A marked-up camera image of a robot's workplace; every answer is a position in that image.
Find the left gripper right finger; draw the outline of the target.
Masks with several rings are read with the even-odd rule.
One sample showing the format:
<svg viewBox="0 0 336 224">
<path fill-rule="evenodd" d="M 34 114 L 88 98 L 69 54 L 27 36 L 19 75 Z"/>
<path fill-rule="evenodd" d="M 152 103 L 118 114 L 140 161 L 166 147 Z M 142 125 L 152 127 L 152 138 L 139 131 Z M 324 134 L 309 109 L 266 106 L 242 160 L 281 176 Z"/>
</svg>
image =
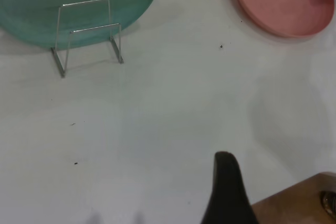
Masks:
<svg viewBox="0 0 336 224">
<path fill-rule="evenodd" d="M 335 208 L 324 196 L 335 193 L 335 173 L 307 178 L 252 205 L 259 223 L 335 223 Z"/>
</svg>

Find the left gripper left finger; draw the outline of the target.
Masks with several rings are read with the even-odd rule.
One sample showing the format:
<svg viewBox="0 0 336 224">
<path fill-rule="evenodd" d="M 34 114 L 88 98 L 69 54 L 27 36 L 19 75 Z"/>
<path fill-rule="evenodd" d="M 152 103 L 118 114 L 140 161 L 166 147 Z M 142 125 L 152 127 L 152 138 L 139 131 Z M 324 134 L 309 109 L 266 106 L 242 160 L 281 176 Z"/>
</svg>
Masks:
<svg viewBox="0 0 336 224">
<path fill-rule="evenodd" d="M 215 153 L 212 193 L 202 223 L 258 223 L 232 153 Z"/>
</svg>

